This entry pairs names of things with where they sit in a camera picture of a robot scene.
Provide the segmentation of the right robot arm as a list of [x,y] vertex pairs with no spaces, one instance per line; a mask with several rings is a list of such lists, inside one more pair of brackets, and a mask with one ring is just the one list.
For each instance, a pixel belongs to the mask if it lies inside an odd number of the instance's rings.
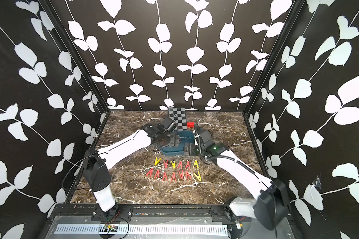
[[252,200],[236,197],[225,203],[226,216],[229,219],[254,218],[266,229],[274,230],[291,211],[285,184],[259,174],[226,145],[214,143],[209,130],[195,124],[193,133],[197,142],[194,152],[205,162],[227,171],[253,196]]

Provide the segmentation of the teal storage box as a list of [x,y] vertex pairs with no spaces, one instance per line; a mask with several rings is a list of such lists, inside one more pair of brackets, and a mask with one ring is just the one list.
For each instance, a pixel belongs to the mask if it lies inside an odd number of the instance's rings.
[[169,135],[170,142],[160,151],[165,156],[192,156],[195,146],[194,134],[190,130],[174,131]]

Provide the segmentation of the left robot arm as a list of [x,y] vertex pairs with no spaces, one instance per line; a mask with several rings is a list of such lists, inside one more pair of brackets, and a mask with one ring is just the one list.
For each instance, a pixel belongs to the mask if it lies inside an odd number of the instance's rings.
[[89,149],[83,160],[83,176],[102,212],[108,212],[116,206],[110,187],[109,169],[134,152],[152,144],[167,146],[170,133],[177,127],[169,120],[157,124],[145,124],[129,137],[105,148]]

